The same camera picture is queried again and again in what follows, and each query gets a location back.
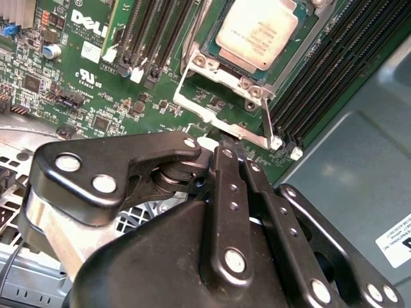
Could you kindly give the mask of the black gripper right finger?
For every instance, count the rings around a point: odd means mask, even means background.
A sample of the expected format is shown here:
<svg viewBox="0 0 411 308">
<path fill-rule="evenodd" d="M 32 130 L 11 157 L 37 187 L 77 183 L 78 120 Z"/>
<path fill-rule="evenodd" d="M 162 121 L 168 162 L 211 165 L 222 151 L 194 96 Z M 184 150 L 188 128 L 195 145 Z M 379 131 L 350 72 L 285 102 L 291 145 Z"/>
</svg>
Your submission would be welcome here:
<svg viewBox="0 0 411 308">
<path fill-rule="evenodd" d="M 256 274 L 238 307 L 404 307 L 397 289 L 293 186 L 241 157 Z"/>
</svg>

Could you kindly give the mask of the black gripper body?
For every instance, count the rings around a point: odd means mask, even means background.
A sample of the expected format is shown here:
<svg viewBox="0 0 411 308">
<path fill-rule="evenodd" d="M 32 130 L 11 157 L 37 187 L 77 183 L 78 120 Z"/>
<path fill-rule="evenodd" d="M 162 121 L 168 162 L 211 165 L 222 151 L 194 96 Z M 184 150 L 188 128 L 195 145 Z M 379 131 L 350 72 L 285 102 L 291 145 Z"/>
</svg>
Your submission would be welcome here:
<svg viewBox="0 0 411 308">
<path fill-rule="evenodd" d="M 279 274 L 263 228 L 250 224 L 254 279 L 243 294 L 200 276 L 207 204 L 184 203 L 101 247 L 83 264 L 67 307 L 306 307 Z"/>
</svg>

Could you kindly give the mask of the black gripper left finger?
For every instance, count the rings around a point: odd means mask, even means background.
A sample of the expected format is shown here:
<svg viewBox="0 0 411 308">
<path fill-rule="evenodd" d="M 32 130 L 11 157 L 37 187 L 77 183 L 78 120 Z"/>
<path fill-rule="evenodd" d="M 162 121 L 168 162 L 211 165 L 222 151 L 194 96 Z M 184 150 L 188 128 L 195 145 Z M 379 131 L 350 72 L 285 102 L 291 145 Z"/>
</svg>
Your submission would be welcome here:
<svg viewBox="0 0 411 308">
<path fill-rule="evenodd" d="M 183 132 L 50 142 L 23 208 L 73 281 L 101 247 L 184 203 L 207 204 L 200 276 L 242 295 L 254 279 L 249 201 L 234 139 L 209 150 Z"/>
</svg>

